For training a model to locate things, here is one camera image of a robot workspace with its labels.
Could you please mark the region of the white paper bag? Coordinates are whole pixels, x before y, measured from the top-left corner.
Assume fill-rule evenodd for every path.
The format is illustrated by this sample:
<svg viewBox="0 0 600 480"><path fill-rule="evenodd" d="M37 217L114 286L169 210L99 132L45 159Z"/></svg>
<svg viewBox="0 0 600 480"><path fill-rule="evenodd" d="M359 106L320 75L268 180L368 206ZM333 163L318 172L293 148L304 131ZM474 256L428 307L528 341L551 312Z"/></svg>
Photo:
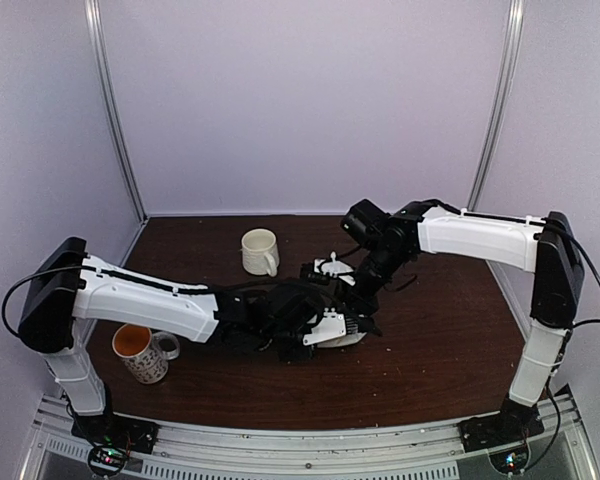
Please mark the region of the white paper bag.
<svg viewBox="0 0 600 480"><path fill-rule="evenodd" d="M318 333L321 341L317 342L315 346L322 349L343 348L359 343L366 336L366 333L354 332L335 337L335 334L339 332L340 327L334 322L329 322L326 327L319 325Z"/></svg>

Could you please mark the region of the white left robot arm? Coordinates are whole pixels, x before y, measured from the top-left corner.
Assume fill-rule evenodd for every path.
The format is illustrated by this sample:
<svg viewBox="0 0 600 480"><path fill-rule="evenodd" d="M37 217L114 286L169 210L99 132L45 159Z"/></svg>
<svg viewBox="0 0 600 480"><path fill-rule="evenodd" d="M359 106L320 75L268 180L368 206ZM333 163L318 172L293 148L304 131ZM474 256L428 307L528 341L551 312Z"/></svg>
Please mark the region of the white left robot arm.
<svg viewBox="0 0 600 480"><path fill-rule="evenodd" d="M306 336L321 326L332 299L301 279L257 280L230 286L175 283L132 272L91 255L69 237L32 274L3 294L3 326L38 353L60 385L78 425L103 444L124 433L112 410L112 392L76 337L80 320L117 322L131 329L137 347L121 356L142 379L158 383L172 353L153 353L158 342L181 337L195 344L247 352L310 350Z"/></svg>

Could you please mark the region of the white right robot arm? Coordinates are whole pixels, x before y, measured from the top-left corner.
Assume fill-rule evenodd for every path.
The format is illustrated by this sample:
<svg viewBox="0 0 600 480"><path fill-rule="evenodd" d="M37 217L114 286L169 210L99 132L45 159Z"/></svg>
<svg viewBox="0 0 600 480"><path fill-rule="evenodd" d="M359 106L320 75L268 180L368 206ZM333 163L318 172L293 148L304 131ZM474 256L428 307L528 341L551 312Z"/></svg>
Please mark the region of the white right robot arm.
<svg viewBox="0 0 600 480"><path fill-rule="evenodd" d="M348 267L343 256L333 253L315 269L350 279L342 301L363 316L376 311L377 293L395 272L423 254L482 260L531 279L525 345L492 423L499 440L515 440L530 426L537 402L579 325L575 317L585 274L591 272L600 280L567 216L558 211L543 217L477 213L438 199L412 201L389 214L364 199L350 208L341 226L366 257L358 266Z"/></svg>

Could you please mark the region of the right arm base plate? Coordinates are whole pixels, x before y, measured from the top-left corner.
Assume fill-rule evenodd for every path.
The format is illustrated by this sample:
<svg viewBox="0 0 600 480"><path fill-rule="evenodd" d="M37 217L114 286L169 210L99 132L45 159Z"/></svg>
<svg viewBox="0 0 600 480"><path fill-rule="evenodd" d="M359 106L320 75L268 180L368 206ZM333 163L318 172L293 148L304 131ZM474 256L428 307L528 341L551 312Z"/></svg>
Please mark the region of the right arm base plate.
<svg viewBox="0 0 600 480"><path fill-rule="evenodd" d="M524 420L499 412L463 420L458 430L464 451L469 453L522 442L542 434L545 427L537 415Z"/></svg>

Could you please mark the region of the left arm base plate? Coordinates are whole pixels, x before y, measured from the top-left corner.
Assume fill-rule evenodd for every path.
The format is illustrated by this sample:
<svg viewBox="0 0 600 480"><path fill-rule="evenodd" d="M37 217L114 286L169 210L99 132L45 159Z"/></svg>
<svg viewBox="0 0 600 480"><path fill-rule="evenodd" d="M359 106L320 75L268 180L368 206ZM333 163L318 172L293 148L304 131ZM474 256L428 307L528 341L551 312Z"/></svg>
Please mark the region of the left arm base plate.
<svg viewBox="0 0 600 480"><path fill-rule="evenodd" d="M117 414L73 415L71 433L91 445L115 447L134 453L151 454L157 441L159 426L147 420Z"/></svg>

